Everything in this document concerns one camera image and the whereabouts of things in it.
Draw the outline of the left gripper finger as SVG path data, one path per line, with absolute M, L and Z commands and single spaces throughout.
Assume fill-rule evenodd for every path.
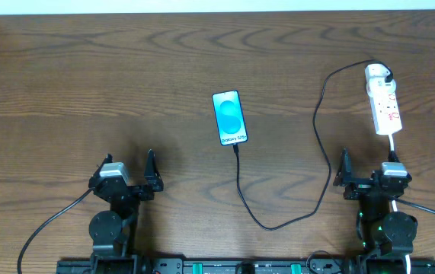
M 105 178 L 106 175 L 102 173 L 103 167 L 105 164 L 111 164 L 112 162 L 113 162 L 113 156 L 111 154 L 107 154 L 104 160 L 102 161 L 102 163 L 98 166 L 97 170 L 94 172 L 93 179 L 102 180 L 103 178 Z
M 162 192 L 164 190 L 164 183 L 158 171 L 155 160 L 155 152 L 152 149 L 150 149 L 148 152 L 146 167 L 144 171 L 144 178 L 154 192 Z

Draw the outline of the blue Galaxy smartphone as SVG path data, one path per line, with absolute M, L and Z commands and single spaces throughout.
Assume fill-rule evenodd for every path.
M 238 91 L 215 93 L 212 101 L 220 145 L 247 142 L 248 131 Z

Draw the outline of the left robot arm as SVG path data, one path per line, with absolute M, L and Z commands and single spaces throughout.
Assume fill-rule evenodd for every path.
M 93 240 L 91 273 L 151 273 L 151 260 L 129 252 L 137 228 L 141 202 L 151 201 L 164 189 L 155 153 L 150 150 L 144 170 L 145 184 L 130 186 L 129 172 L 122 162 L 107 155 L 89 179 L 93 193 L 110 204 L 96 214 L 88 232 Z

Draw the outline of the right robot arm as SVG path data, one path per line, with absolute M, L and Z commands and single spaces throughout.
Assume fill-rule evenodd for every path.
M 368 178 L 353 175 L 348 150 L 334 178 L 335 186 L 344 188 L 344 199 L 359 202 L 356 229 L 364 253 L 346 259 L 346 273 L 406 273 L 410 263 L 406 256 L 413 252 L 417 219 L 390 208 L 393 199 L 404 194 L 412 177 L 396 154 Z

